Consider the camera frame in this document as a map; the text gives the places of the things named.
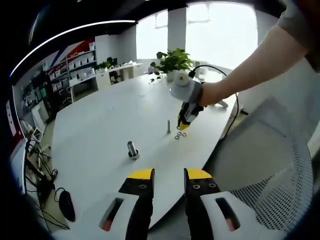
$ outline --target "potted plant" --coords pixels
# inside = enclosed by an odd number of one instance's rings
[[[110,62],[109,61],[104,61],[100,64],[98,64],[97,66],[94,67],[94,70],[100,70],[100,69],[108,69],[109,67],[111,66]]]
[[[168,49],[167,53],[159,51],[156,54],[156,58],[160,60],[160,65],[155,62],[150,64],[151,67],[157,69],[154,74],[158,75],[157,79],[160,79],[160,73],[166,74],[167,81],[172,82],[175,77],[175,71],[188,70],[192,67],[192,61],[189,59],[190,54],[186,53],[184,49],[176,48],[171,51]]]

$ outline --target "oval table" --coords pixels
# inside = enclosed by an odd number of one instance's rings
[[[183,196],[184,168],[202,169],[218,143],[234,95],[225,100],[227,109],[205,108],[186,129],[188,136],[176,140],[182,102],[170,96],[166,79],[151,78],[143,75],[114,84],[58,112],[52,137],[52,166],[59,171],[54,184],[70,192],[75,222],[106,194],[117,192],[128,174],[154,168],[151,228]],[[209,77],[213,82],[221,78],[216,72]],[[136,161],[128,157],[128,141],[140,153]]]

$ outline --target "chair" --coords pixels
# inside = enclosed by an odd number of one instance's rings
[[[69,80],[65,79],[61,83],[62,83],[62,87],[61,87],[62,89],[58,91],[58,94],[59,94],[59,106],[61,107],[61,109],[63,109],[72,103],[72,98],[71,98],[71,91],[70,89],[68,89]]]

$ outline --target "cable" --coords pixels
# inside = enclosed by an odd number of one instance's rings
[[[35,144],[37,145],[38,149],[30,144],[31,141],[35,142]],[[54,181],[58,177],[58,172],[59,171],[57,169],[55,169],[55,168],[52,171],[50,170],[50,167],[48,166],[48,164],[43,159],[43,156],[46,156],[47,158],[50,158],[50,157],[47,156],[46,154],[44,154],[44,151],[42,150],[39,142],[36,141],[35,139],[31,138],[31,139],[29,139],[29,144],[27,144],[26,148],[27,148],[29,154],[32,152],[32,150],[34,150],[34,152],[39,157],[41,163],[44,165],[45,170],[47,171],[47,173],[49,174],[51,179]]]
[[[211,66],[211,65],[207,65],[207,64],[202,64],[199,66],[196,66],[191,72],[189,72],[189,77],[194,78],[194,76],[196,75],[196,69],[200,68],[200,67],[209,67],[215,70],[218,70],[220,73],[222,73],[223,75],[227,76],[227,74],[225,74],[222,70],[220,70],[219,68],[215,67],[215,66]],[[238,100],[238,95],[235,93],[235,97],[236,97],[236,114],[230,124],[230,126],[228,127],[227,131],[225,132],[225,135],[222,139],[224,139],[227,134],[229,133],[229,130],[231,129],[231,126],[234,124],[238,114],[239,114],[239,100]]]
[[[38,217],[40,217],[40,218],[42,218],[44,221],[46,221],[46,222],[49,222],[49,223],[51,223],[51,224],[53,224],[53,225],[55,225],[55,226],[57,226],[57,227],[59,227],[59,228],[61,228],[61,229],[63,229],[63,230],[69,230],[70,228],[68,227],[68,226],[64,226],[64,225],[58,225],[58,224],[56,224],[56,223],[54,223],[54,222],[52,222],[52,221],[50,221],[50,220],[48,220],[48,219],[46,219],[45,217],[43,217],[43,216],[41,216],[41,215],[39,215],[38,214]]]
[[[31,179],[30,179],[27,175],[25,175],[25,179],[26,179],[27,182],[30,183],[32,186],[34,186],[35,188],[37,187],[36,184],[35,184],[33,181],[31,181]]]
[[[63,189],[63,191],[65,191],[65,188],[64,188],[64,187],[59,187],[57,190],[54,191],[53,200],[54,200],[56,203],[59,202],[59,201],[56,200],[56,195],[57,195],[57,192],[58,192],[60,189]]]
[[[209,67],[209,68],[218,70],[220,73],[222,73],[223,75],[227,76],[227,74],[225,74],[225,73],[224,73],[222,70],[220,70],[219,68],[217,68],[217,67],[215,67],[215,66],[207,65],[207,64],[202,64],[202,65],[196,66],[191,72],[194,72],[194,74],[196,74],[196,69],[201,68],[201,67]]]
[[[31,197],[30,199],[31,199],[31,200],[33,201],[33,203],[37,206],[38,210],[40,210],[40,211],[42,211],[43,213],[49,215],[52,219],[54,219],[56,222],[58,222],[59,224],[61,224],[61,226],[57,225],[56,223],[54,223],[54,222],[52,222],[52,221],[50,221],[50,220],[46,219],[45,217],[42,217],[41,215],[38,214],[38,216],[39,216],[40,218],[44,219],[45,221],[48,221],[49,223],[51,223],[51,224],[53,224],[53,225],[56,225],[57,227],[60,227],[60,228],[64,229],[64,230],[70,229],[67,225],[65,225],[64,223],[62,223],[62,222],[60,222],[59,220],[57,220],[57,219],[56,219],[54,216],[52,216],[50,213],[48,213],[48,212],[46,212],[45,210],[43,210],[43,209],[37,204],[37,202],[36,202],[32,197]]]

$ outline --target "green plant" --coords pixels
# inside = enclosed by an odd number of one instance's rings
[[[150,66],[159,70],[155,72],[156,75],[160,75],[160,72],[167,74],[173,70],[190,69],[192,67],[192,61],[189,59],[189,55],[190,54],[186,53],[184,49],[180,48],[176,48],[173,51],[168,49],[167,53],[159,51],[156,54],[156,58],[160,60],[160,65],[152,62]]]
[[[95,70],[97,69],[105,69],[105,68],[109,68],[111,66],[109,61],[104,61],[100,64],[98,64],[97,66],[94,67]]]

